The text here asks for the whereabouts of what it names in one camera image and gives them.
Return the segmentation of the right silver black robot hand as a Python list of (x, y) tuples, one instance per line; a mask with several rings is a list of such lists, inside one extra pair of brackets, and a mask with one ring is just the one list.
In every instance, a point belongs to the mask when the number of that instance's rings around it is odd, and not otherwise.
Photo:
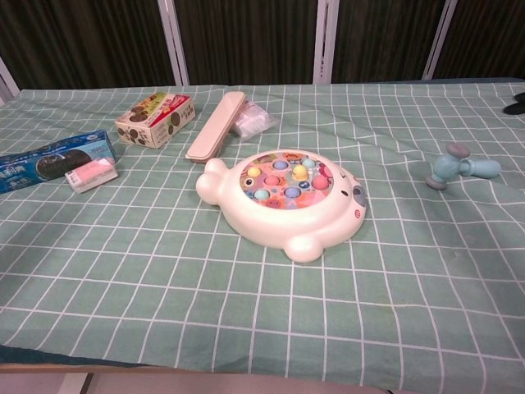
[(525, 113), (525, 93), (514, 95), (514, 103), (506, 106), (503, 113), (508, 115), (523, 115)]

